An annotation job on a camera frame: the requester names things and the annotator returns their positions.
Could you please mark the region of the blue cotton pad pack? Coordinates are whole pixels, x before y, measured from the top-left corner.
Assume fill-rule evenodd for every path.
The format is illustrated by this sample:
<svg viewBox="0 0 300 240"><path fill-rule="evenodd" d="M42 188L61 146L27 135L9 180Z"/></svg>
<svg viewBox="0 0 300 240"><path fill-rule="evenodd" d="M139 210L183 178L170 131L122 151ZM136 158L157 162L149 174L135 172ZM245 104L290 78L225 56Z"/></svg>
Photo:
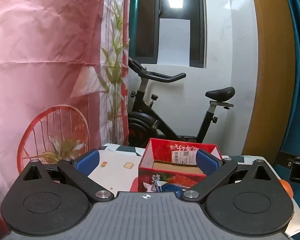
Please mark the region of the blue cotton pad pack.
<svg viewBox="0 0 300 240"><path fill-rule="evenodd" d="M174 192L175 195L180 198L181 194L186 191L184 188L178 185L167 183L165 181L156 180L154 184L148 184L143 182L143 186L146 192Z"/></svg>

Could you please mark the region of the orange plastic dish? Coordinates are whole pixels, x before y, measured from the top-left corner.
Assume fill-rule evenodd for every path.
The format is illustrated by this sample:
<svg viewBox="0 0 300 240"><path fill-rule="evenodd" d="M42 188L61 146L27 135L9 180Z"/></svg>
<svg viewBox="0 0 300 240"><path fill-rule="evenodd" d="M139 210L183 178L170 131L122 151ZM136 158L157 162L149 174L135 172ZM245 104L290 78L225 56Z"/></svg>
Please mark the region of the orange plastic dish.
<svg viewBox="0 0 300 240"><path fill-rule="evenodd" d="M280 179L279 182L281 183L281 185L283 186L283 188L285 189L285 191L287 192L289 197L293 198L294 192L293 192L293 189L292 189L290 183L283 179Z"/></svg>

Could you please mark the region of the patterned white table cloth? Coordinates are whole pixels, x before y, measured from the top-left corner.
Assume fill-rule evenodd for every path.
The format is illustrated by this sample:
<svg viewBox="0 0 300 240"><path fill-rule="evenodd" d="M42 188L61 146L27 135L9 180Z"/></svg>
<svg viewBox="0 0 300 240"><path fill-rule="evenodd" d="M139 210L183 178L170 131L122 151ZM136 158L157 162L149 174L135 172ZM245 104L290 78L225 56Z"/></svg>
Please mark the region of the patterned white table cloth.
<svg viewBox="0 0 300 240"><path fill-rule="evenodd" d="M113 194L138 192L138 166L145 148L105 144L98 151L100 163L88 177Z"/></svg>

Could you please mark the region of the red strawberry cardboard box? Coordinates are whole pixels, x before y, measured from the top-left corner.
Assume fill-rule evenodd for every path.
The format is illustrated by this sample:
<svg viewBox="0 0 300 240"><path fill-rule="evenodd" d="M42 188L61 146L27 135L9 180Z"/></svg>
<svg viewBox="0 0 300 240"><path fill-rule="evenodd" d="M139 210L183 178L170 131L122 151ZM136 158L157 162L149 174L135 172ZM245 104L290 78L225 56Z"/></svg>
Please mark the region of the red strawberry cardboard box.
<svg viewBox="0 0 300 240"><path fill-rule="evenodd" d="M138 191L146 192L143 182L160 180L188 189L203 180L206 175L196 162L200 149L223 159L214 144L150 139L138 166Z"/></svg>

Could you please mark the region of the black exercise bike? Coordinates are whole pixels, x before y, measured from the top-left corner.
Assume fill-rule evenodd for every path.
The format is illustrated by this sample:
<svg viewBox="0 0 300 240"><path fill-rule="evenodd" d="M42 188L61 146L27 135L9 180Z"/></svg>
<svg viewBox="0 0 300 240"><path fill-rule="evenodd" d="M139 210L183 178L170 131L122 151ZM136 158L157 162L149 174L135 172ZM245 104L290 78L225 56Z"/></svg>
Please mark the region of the black exercise bike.
<svg viewBox="0 0 300 240"><path fill-rule="evenodd" d="M128 65L140 78L130 90L130 146L144 148L151 138L202 143L218 121L215 111L233 107L234 87L208 91L185 72L159 73L132 58Z"/></svg>

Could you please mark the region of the pink printed backdrop curtain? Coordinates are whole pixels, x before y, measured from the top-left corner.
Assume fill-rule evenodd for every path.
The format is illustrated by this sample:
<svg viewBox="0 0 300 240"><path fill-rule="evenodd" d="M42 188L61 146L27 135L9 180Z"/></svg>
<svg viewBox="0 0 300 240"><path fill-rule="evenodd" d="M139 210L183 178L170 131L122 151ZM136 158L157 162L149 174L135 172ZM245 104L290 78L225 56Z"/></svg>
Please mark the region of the pink printed backdrop curtain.
<svg viewBox="0 0 300 240"><path fill-rule="evenodd" d="M18 160L128 139L130 0L0 0L0 204Z"/></svg>

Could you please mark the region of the brown wooden door frame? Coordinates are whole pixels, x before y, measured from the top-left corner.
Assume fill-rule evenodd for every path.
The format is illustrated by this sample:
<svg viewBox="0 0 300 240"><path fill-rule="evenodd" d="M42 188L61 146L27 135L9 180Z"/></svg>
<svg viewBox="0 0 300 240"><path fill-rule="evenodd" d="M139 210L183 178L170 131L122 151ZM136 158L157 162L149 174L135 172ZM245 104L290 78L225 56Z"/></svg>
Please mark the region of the brown wooden door frame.
<svg viewBox="0 0 300 240"><path fill-rule="evenodd" d="M273 164L283 142L295 84L295 41L288 0L254 0L258 31L256 94L244 155Z"/></svg>

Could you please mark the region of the dark window frame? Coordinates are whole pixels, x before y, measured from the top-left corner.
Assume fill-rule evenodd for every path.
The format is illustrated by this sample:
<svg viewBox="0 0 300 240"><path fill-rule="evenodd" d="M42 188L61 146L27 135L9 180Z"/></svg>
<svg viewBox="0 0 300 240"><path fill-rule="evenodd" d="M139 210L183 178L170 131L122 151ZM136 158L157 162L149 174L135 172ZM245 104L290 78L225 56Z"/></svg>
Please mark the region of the dark window frame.
<svg viewBox="0 0 300 240"><path fill-rule="evenodd" d="M204 67L204 0L130 0L129 56L139 63Z"/></svg>

